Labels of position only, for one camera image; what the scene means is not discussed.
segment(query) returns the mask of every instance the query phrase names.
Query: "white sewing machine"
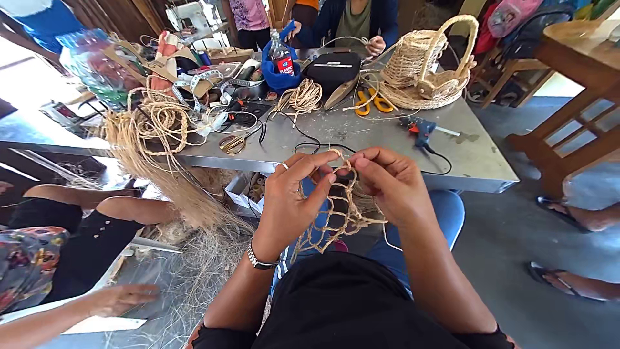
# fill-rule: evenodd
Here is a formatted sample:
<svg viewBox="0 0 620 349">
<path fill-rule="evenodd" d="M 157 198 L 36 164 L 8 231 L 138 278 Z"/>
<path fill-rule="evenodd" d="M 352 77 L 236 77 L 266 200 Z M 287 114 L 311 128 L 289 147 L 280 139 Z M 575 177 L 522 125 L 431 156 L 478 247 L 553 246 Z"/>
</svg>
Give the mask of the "white sewing machine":
<svg viewBox="0 0 620 349">
<path fill-rule="evenodd" d="M 175 30 L 194 27 L 200 32 L 211 31 L 200 2 L 172 6 L 166 9 L 166 15 Z"/>
</svg>

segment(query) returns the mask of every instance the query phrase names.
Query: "woven basket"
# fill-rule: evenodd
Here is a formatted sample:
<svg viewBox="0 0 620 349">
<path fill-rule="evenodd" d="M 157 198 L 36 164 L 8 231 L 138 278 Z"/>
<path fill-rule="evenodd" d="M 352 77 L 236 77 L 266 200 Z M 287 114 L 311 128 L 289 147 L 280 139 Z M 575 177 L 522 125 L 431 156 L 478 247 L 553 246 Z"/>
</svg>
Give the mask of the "woven basket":
<svg viewBox="0 0 620 349">
<path fill-rule="evenodd" d="M 438 55 L 435 53 L 437 48 L 441 50 L 445 48 L 442 43 L 443 38 L 445 38 L 445 30 L 456 22 L 467 22 L 469 24 L 469 42 L 463 59 L 456 71 L 446 70 L 441 73 L 433 73 L 428 70 L 428 67 L 436 60 L 433 57 Z M 434 109 L 455 102 L 469 81 L 469 70 L 476 65 L 471 53 L 476 42 L 477 31 L 478 21 L 473 16 L 458 15 L 447 20 L 435 32 L 435 36 L 423 57 L 419 75 L 410 77 L 410 80 L 405 84 L 410 87 L 402 88 L 402 83 L 394 85 L 391 79 L 386 79 L 384 83 L 381 83 L 381 92 L 395 105 L 408 109 Z M 394 57 L 396 55 L 397 52 L 394 52 L 390 62 L 393 59 L 401 60 L 400 57 Z"/>
<path fill-rule="evenodd" d="M 390 85 L 405 88 L 415 84 L 422 70 L 424 57 L 435 38 L 434 30 L 414 30 L 406 33 L 396 43 L 392 58 L 381 71 L 381 76 Z M 437 44 L 430 50 L 431 66 L 448 46 L 448 38 L 441 34 Z"/>
</svg>

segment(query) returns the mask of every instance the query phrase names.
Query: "woman's right hand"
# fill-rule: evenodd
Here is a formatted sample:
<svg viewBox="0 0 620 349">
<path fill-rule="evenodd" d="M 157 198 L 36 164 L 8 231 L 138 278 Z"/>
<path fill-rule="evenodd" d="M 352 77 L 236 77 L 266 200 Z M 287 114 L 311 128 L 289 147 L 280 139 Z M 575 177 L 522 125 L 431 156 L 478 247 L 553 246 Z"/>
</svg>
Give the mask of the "woman's right hand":
<svg viewBox="0 0 620 349">
<path fill-rule="evenodd" d="M 362 188 L 376 197 L 386 219 L 399 228 L 439 228 L 433 204 L 415 161 L 392 150 L 373 147 L 349 161 L 360 174 Z"/>
<path fill-rule="evenodd" d="M 295 37 L 295 35 L 297 35 L 300 31 L 301 31 L 301 23 L 298 21 L 295 21 L 295 29 L 293 29 L 290 33 L 288 33 L 288 35 L 286 36 L 286 41 L 291 42 L 291 40 Z"/>
</svg>

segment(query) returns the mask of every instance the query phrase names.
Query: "sleeve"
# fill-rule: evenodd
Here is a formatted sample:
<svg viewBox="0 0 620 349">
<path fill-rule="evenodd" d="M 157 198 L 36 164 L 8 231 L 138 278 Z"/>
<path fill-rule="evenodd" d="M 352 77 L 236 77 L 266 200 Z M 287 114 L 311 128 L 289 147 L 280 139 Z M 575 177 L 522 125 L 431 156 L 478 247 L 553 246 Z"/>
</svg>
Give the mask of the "sleeve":
<svg viewBox="0 0 620 349">
<path fill-rule="evenodd" d="M 512 338 L 507 337 L 500 327 L 493 333 L 452 334 L 469 349 L 515 349 Z"/>
<path fill-rule="evenodd" d="M 309 27 L 302 25 L 301 30 L 295 37 L 306 47 L 316 48 L 321 46 L 321 38 L 327 35 L 331 23 L 331 17 L 335 13 L 334 1 L 327 0 L 319 16 L 314 21 L 314 25 Z"/>
<path fill-rule="evenodd" d="M 381 26 L 381 36 L 386 42 L 386 48 L 394 45 L 400 36 L 398 31 L 398 1 L 386 1 L 383 23 Z"/>
<path fill-rule="evenodd" d="M 249 349 L 256 340 L 256 334 L 251 332 L 210 329 L 204 326 L 200 326 L 195 339 L 192 340 L 192 337 L 186 349 Z"/>
</svg>

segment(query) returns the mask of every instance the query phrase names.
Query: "pink backpack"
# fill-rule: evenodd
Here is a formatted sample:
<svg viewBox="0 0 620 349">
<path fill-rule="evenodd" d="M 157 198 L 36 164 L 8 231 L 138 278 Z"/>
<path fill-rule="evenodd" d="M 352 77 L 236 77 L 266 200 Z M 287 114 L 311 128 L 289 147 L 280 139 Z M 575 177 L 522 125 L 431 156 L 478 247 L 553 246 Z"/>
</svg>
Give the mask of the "pink backpack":
<svg viewBox="0 0 620 349">
<path fill-rule="evenodd" d="M 528 18 L 543 0 L 503 0 L 487 22 L 493 37 L 504 37 Z"/>
</svg>

